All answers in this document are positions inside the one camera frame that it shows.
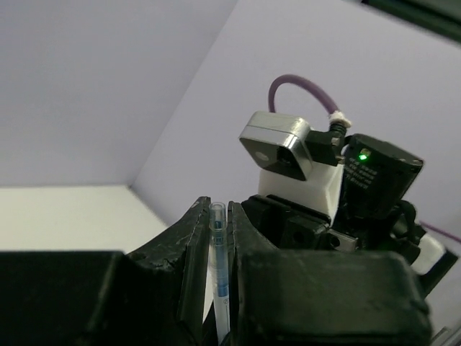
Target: black plastic part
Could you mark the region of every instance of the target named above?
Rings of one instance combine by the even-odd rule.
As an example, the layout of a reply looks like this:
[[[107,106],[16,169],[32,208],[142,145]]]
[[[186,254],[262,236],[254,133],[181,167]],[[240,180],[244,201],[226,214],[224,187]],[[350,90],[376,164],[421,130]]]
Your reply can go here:
[[[0,253],[0,345],[200,345],[209,204],[129,256]]]
[[[347,128],[341,123],[333,123],[330,124],[329,132],[335,133],[338,137],[343,138],[346,135]]]
[[[399,244],[399,247],[395,250],[395,252],[401,254],[408,263],[413,263],[420,255],[421,249],[418,245],[405,241],[402,244]]]
[[[386,218],[424,164],[389,142],[362,134],[351,137],[345,157],[341,203],[355,218]]]
[[[344,135],[336,131],[321,132],[312,130],[309,132],[305,144],[314,162],[338,166],[338,162],[341,161]]]
[[[328,216],[275,196],[251,196],[242,207],[253,227],[277,247],[318,249],[324,244]]]
[[[239,274],[239,345],[430,343],[429,308],[396,254],[251,252]]]
[[[367,0],[362,3],[461,43],[459,0]]]
[[[449,272],[450,269],[452,269],[457,260],[458,256],[447,250],[443,257],[427,274],[419,276],[421,286],[423,287],[424,294],[426,296],[432,292],[440,280]]]
[[[353,218],[342,206],[336,213],[333,229],[358,238],[360,249],[399,252],[401,243],[419,244],[419,239],[413,234],[415,217],[416,209],[404,200],[394,205],[384,219]],[[411,256],[406,259],[409,263],[414,261]]]

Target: camera lens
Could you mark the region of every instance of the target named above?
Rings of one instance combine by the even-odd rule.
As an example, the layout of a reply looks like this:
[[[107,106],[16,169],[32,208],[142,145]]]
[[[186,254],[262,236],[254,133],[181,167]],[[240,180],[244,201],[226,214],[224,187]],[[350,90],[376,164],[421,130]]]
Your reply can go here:
[[[294,166],[294,157],[291,152],[285,148],[279,148],[277,152],[277,161],[284,167],[290,168]]]

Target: white wall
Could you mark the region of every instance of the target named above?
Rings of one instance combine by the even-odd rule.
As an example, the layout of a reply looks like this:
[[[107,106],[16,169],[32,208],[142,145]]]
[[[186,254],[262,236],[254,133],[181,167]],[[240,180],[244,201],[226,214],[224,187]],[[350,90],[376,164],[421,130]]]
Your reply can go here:
[[[240,0],[134,184],[167,222],[199,195],[245,200],[258,169],[238,142],[267,108],[281,74],[318,82],[367,133],[426,167],[408,193],[421,219],[461,234],[461,49],[342,1]],[[305,92],[280,89],[278,109],[326,128]]]
[[[126,186],[0,189],[0,251],[131,252],[166,228]]]
[[[0,185],[132,182],[236,0],[1,0]]]

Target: white cable connector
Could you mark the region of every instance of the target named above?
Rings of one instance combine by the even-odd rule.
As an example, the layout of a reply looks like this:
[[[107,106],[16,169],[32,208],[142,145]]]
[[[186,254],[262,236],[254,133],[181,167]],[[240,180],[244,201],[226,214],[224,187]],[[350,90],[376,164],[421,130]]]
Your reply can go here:
[[[333,113],[331,113],[329,116],[328,116],[328,119],[330,120],[330,124],[337,124],[337,123],[340,123],[341,125],[343,125],[345,128],[350,128],[352,126],[352,121],[350,121],[349,119],[347,119],[345,116],[344,116],[344,113],[337,110]]]

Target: silver camera housing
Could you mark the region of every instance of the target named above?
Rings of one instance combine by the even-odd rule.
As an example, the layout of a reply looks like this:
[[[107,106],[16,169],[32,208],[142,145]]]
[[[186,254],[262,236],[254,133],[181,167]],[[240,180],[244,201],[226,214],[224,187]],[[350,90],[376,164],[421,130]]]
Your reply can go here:
[[[262,169],[305,181],[313,168],[305,145],[310,131],[309,123],[301,117],[258,111],[239,140]]]

